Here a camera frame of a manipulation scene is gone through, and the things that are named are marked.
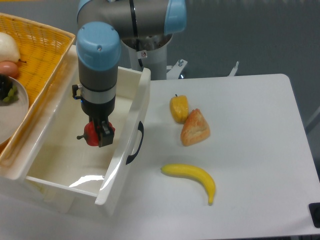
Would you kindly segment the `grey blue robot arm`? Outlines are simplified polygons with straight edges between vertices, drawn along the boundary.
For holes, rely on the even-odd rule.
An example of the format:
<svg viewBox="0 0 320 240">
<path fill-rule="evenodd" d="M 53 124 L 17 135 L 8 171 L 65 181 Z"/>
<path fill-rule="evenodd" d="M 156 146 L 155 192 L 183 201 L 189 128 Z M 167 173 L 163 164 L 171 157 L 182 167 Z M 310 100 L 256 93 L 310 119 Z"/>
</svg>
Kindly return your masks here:
<svg viewBox="0 0 320 240">
<path fill-rule="evenodd" d="M 78 6 L 76 52 L 80 100 L 92 124 L 82 137 L 90 146 L 111 145 L 115 131 L 109 115 L 115 108 L 122 40 L 170 35 L 187 24 L 183 0 L 82 0 Z"/>
</svg>

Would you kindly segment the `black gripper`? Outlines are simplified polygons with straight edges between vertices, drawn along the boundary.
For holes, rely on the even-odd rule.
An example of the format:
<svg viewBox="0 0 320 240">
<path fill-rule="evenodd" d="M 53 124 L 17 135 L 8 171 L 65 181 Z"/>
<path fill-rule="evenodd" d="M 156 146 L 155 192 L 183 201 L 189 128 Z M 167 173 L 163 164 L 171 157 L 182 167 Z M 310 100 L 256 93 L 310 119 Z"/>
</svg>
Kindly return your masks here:
<svg viewBox="0 0 320 240">
<path fill-rule="evenodd" d="M 92 147 L 99 146 L 100 148 L 113 144 L 114 141 L 114 128 L 109 122 L 109 115 L 115 109 L 116 97 L 105 103 L 91 103 L 80 98 L 81 108 L 83 112 L 92 119 L 101 121 L 99 124 L 99 135 L 96 131 L 95 123 L 93 120 L 89 122 L 89 145 Z"/>
</svg>

